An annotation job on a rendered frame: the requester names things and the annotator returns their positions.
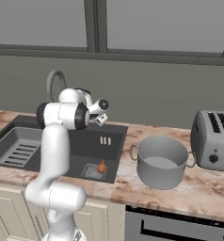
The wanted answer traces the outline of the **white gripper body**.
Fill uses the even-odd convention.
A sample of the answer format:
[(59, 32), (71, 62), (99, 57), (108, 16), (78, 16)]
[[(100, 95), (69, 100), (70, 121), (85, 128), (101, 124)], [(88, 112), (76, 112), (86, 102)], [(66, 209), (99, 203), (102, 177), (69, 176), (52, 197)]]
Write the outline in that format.
[(95, 122), (102, 127), (104, 123), (107, 121), (107, 115), (103, 114), (95, 119)]

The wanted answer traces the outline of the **brown onion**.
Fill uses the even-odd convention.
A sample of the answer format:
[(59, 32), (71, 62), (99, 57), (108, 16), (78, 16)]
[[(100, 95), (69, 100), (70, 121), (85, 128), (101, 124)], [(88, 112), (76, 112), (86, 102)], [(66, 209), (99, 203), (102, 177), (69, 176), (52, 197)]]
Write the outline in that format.
[(98, 171), (99, 173), (105, 173), (105, 172), (106, 172), (106, 164), (105, 164), (104, 161), (102, 161), (102, 162), (98, 165), (97, 171)]

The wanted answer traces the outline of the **grey metal pot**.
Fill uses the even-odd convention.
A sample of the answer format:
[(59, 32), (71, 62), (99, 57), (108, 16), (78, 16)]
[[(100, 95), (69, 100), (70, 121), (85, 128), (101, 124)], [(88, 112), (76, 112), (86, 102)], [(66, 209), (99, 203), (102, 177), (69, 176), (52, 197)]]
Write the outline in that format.
[(132, 144), (130, 156), (136, 161), (139, 179), (147, 186), (169, 190), (178, 186), (184, 177), (189, 151), (179, 140), (168, 136), (149, 136), (138, 145)]

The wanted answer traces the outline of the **dark grey sink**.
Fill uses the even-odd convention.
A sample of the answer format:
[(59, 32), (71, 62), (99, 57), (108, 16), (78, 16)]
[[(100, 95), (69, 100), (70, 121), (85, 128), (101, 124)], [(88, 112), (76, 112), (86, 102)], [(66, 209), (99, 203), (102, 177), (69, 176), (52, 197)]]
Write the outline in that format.
[[(114, 184), (127, 126), (91, 123), (85, 130), (70, 131), (71, 163), (67, 177)], [(13, 169), (40, 171), (42, 129), (35, 117), (19, 115), (0, 131), (0, 166)], [(81, 176), (86, 164), (104, 161), (103, 180)]]

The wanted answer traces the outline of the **grey curved tap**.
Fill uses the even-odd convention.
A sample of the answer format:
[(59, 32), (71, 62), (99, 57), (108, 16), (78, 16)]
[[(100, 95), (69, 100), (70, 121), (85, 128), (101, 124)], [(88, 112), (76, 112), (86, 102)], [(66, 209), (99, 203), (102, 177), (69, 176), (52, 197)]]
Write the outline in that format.
[(54, 101), (53, 82), (54, 82), (54, 78), (56, 76), (58, 77), (61, 89), (65, 89), (67, 87), (65, 76), (64, 76), (63, 72), (61, 70), (51, 70), (50, 73), (48, 74), (47, 80), (46, 80), (46, 93), (51, 102)]

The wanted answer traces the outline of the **cream cupboard door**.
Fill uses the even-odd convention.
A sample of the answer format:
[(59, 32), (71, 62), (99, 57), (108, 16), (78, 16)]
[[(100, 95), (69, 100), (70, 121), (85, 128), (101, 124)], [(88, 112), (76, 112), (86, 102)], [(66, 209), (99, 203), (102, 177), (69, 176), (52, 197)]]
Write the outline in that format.
[(87, 241), (124, 241), (125, 206), (123, 204), (87, 200), (74, 218)]
[(0, 222), (7, 241), (40, 241), (24, 193), (20, 189), (0, 186)]

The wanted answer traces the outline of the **grey toaster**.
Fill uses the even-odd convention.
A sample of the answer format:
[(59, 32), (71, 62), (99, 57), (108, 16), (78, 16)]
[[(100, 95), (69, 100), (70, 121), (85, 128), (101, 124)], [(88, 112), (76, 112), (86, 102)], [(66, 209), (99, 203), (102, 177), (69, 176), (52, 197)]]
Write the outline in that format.
[[(203, 169), (224, 171), (224, 111), (200, 110), (191, 128), (191, 151)], [(209, 156), (216, 154), (214, 164)]]

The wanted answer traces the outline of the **grey dishwasher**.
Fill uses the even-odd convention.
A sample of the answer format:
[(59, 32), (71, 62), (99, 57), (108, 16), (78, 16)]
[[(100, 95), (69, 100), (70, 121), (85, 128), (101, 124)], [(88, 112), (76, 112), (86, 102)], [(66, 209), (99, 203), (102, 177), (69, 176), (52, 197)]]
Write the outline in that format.
[(191, 217), (127, 205), (125, 208), (125, 241), (169, 241), (140, 234), (141, 220), (146, 229), (218, 241), (224, 234), (224, 222)]

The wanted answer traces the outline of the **grey window frame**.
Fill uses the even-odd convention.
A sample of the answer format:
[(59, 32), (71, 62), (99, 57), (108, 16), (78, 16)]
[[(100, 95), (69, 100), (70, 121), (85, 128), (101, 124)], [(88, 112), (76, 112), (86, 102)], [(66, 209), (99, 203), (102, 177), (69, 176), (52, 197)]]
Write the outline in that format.
[(224, 66), (224, 47), (221, 53), (109, 49), (107, 47), (106, 1), (83, 0), (83, 4), (86, 25), (86, 47), (0, 44), (0, 56), (35, 56)]

